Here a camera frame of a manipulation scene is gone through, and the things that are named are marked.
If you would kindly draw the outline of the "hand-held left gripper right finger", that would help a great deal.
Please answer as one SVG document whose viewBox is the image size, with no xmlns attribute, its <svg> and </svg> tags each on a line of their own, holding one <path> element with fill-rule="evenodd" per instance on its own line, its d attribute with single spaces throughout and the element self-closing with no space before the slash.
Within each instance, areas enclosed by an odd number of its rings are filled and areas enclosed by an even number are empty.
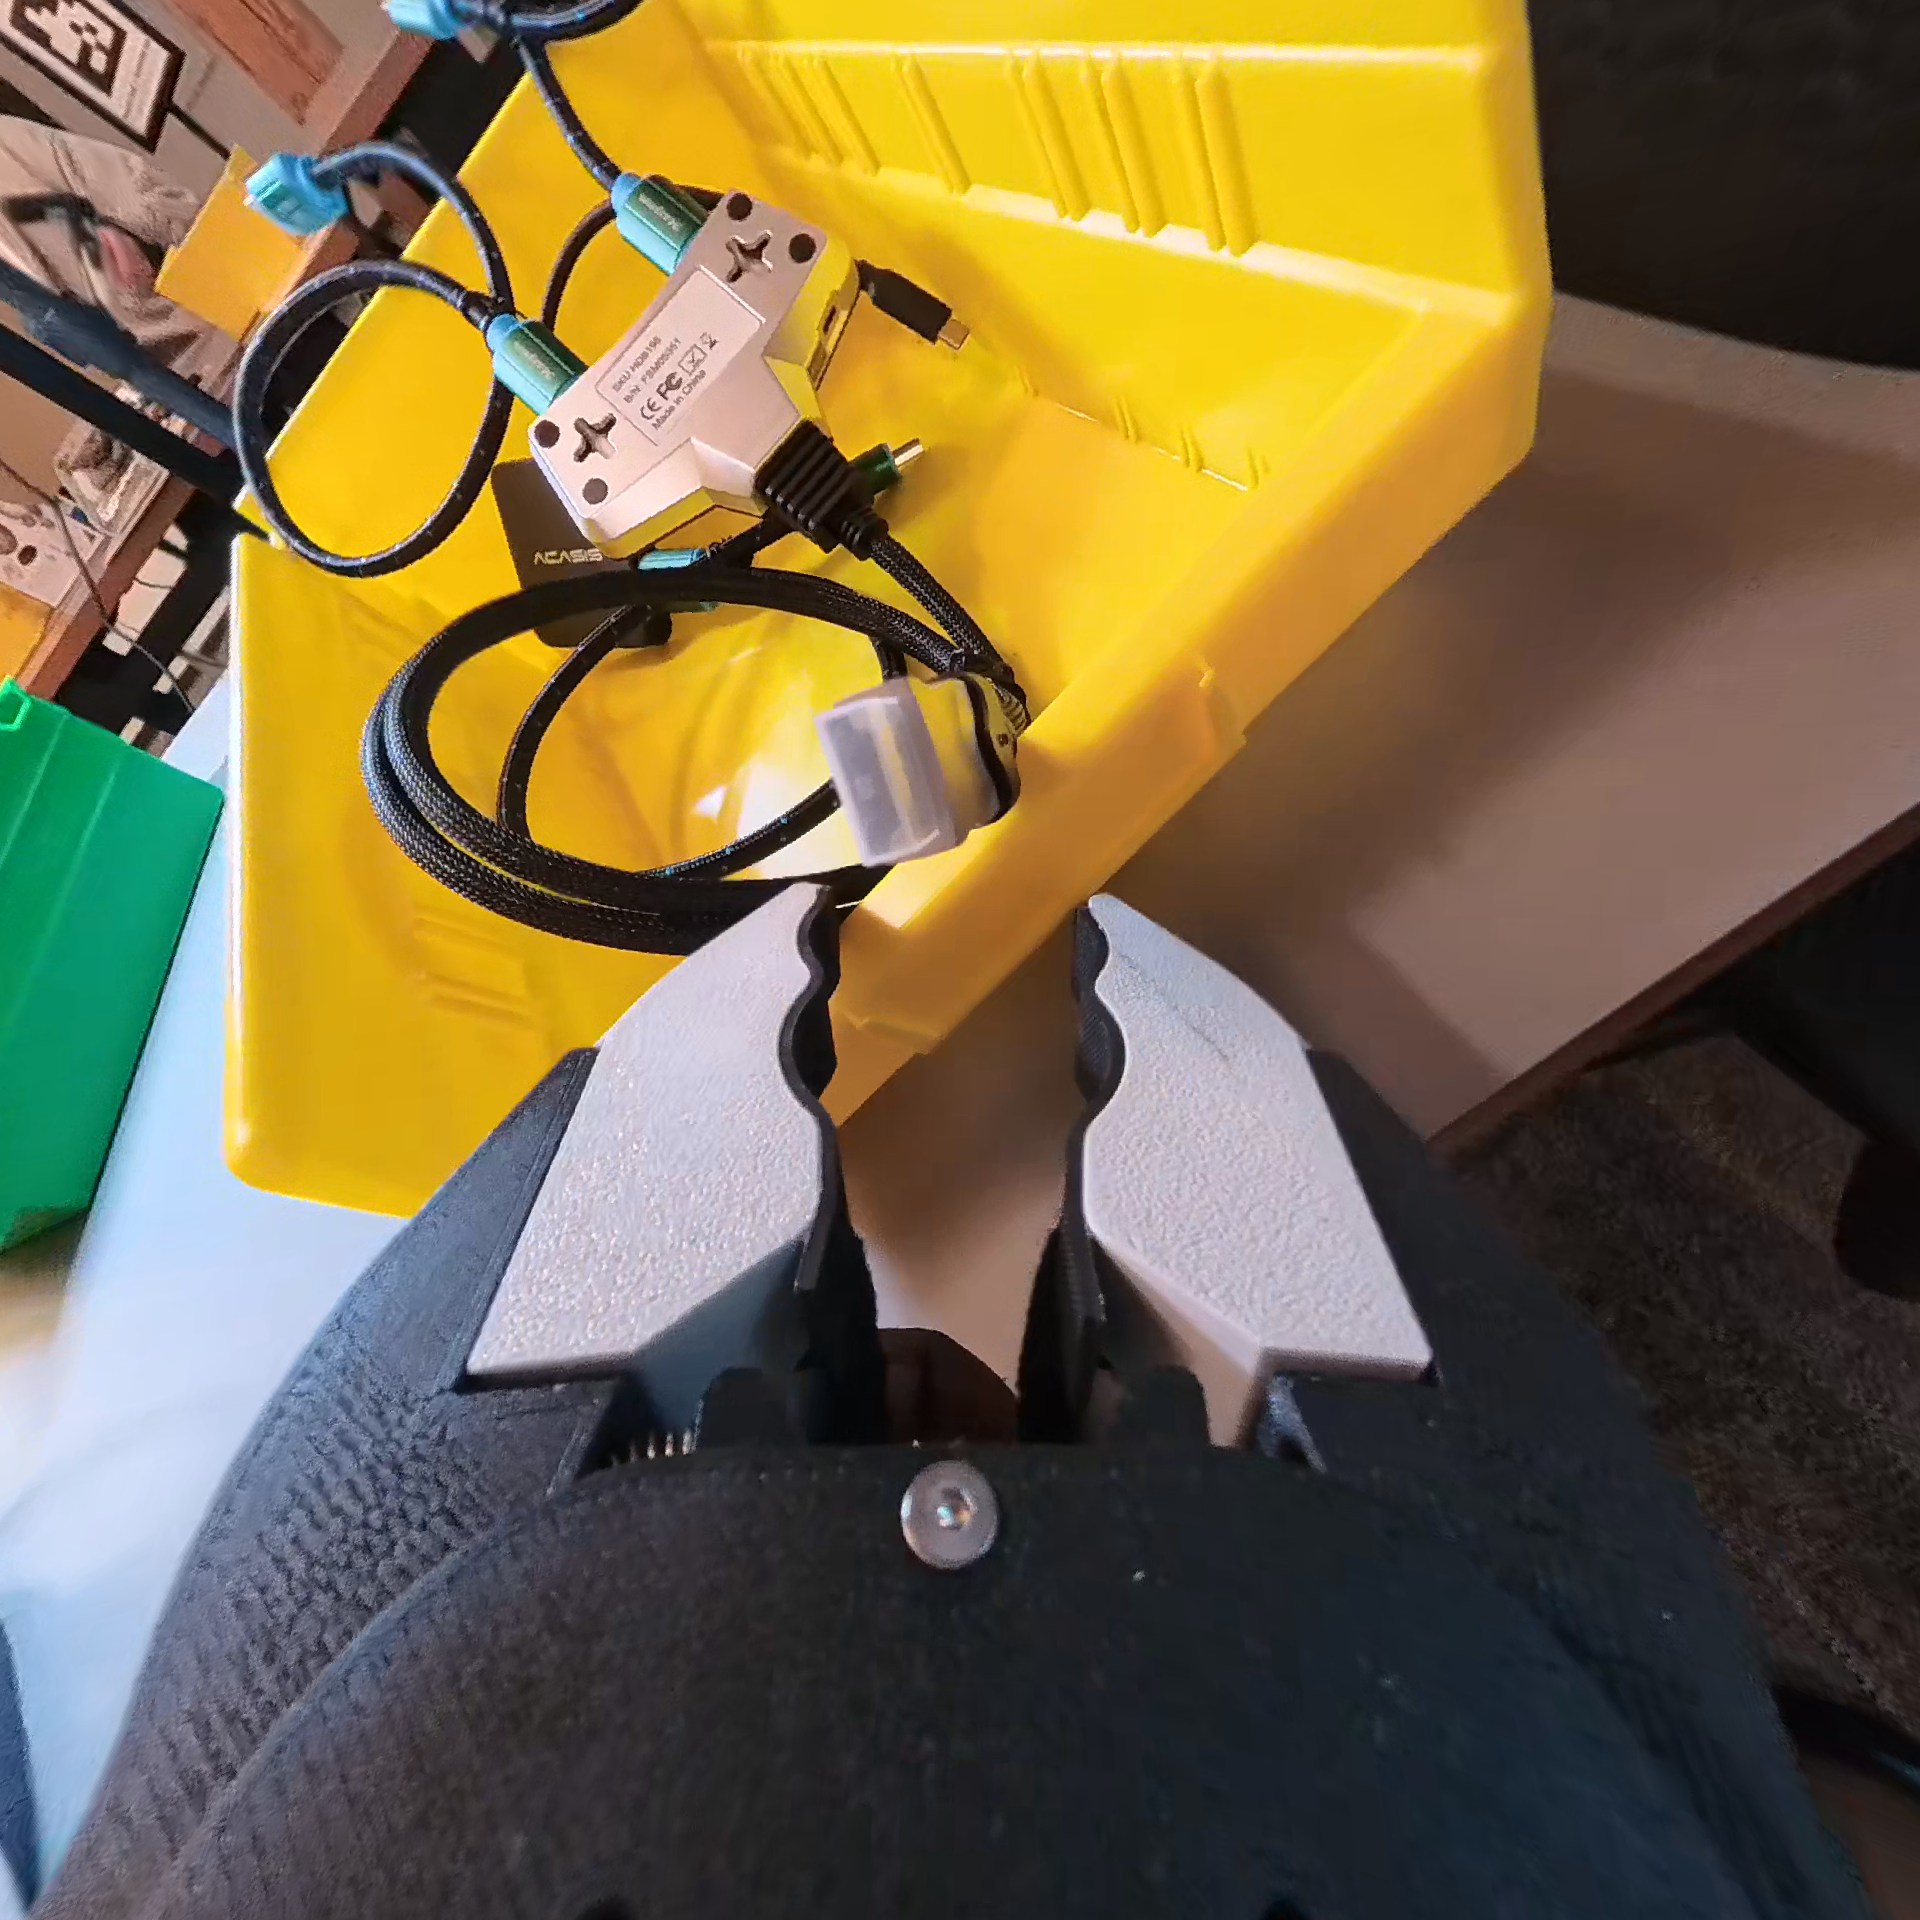
<svg viewBox="0 0 1920 1920">
<path fill-rule="evenodd" d="M 1256 1448 L 1298 1375 L 1419 1383 L 1433 1344 L 1313 1049 L 1115 896 L 1073 921 L 1061 1214 L 1024 1318 L 1017 1431 Z"/>
</svg>

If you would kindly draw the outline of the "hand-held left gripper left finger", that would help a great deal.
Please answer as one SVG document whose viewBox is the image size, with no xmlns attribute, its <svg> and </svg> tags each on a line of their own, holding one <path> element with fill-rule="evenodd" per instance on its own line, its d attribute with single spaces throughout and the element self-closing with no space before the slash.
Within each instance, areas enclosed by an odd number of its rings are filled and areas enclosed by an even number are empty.
<svg viewBox="0 0 1920 1920">
<path fill-rule="evenodd" d="M 468 1349 L 476 1386 L 601 1383 L 703 1445 L 725 1375 L 803 1439 L 888 1434 L 873 1273 L 825 1089 L 841 917 L 793 879 L 612 1022 Z"/>
</svg>

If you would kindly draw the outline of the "yellow plastic bin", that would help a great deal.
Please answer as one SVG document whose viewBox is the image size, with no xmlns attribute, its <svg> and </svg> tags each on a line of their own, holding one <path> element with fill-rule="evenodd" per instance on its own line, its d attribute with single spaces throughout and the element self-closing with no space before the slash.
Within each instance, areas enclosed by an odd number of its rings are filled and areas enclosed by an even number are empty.
<svg viewBox="0 0 1920 1920">
<path fill-rule="evenodd" d="M 834 437 L 1036 705 L 1015 810 L 843 922 L 828 1106 L 938 1049 L 1532 441 L 1549 271 L 1523 5 L 642 5 L 553 54 L 615 159 L 743 186 L 946 300 L 869 306 Z M 231 551 L 225 1157 L 410 1216 L 668 970 L 420 872 L 378 693 L 516 588 L 489 495 L 431 558 Z"/>
<path fill-rule="evenodd" d="M 155 292 L 183 313 L 242 343 L 297 286 L 307 236 L 276 225 L 250 201 L 256 168 L 233 148 L 180 245 L 169 246 Z"/>
</svg>

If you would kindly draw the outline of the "green plastic bin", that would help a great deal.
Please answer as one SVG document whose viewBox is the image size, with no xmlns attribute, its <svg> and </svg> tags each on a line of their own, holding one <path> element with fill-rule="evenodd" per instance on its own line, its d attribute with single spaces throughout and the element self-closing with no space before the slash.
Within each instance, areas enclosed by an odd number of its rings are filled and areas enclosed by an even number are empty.
<svg viewBox="0 0 1920 1920">
<path fill-rule="evenodd" d="M 3 1248 L 80 1216 L 225 810 L 217 783 L 3 690 Z"/>
</svg>

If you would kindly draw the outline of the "framed marker tag sign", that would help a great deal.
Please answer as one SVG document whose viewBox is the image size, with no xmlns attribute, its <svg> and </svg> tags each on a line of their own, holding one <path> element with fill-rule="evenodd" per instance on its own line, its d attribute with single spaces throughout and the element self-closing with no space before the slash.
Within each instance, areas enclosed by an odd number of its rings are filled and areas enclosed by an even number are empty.
<svg viewBox="0 0 1920 1920">
<path fill-rule="evenodd" d="M 116 2 L 4 2 L 4 48 L 155 153 L 176 104 L 183 48 Z"/>
</svg>

